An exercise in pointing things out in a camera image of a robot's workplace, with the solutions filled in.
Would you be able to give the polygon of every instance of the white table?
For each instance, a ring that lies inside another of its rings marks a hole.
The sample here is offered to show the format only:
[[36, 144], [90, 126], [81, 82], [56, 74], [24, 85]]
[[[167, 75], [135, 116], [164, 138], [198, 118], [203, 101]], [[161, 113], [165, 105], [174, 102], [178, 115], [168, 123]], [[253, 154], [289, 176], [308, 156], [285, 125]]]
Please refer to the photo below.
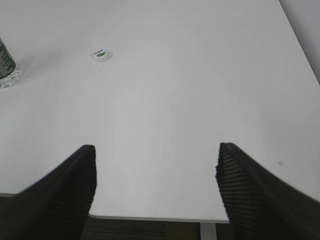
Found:
[[0, 24], [24, 77], [0, 91], [0, 193], [92, 144], [92, 216], [223, 222], [231, 142], [320, 200], [320, 88], [277, 0], [2, 0]]

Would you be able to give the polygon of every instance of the white bottle cap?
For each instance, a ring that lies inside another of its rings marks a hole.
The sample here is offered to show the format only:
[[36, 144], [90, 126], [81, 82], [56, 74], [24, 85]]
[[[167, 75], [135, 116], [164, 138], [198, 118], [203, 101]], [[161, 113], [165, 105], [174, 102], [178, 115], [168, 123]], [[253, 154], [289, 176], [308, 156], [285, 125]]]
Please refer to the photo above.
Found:
[[109, 59], [108, 52], [105, 48], [99, 48], [92, 52], [91, 54], [93, 60], [102, 63]]

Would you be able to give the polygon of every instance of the carpet floor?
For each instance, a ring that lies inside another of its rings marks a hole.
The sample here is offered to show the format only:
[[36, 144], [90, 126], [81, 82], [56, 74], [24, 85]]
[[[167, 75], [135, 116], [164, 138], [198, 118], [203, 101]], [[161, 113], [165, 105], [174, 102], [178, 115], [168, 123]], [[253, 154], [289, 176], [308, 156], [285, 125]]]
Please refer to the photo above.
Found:
[[200, 224], [89, 217], [81, 240], [200, 240]]

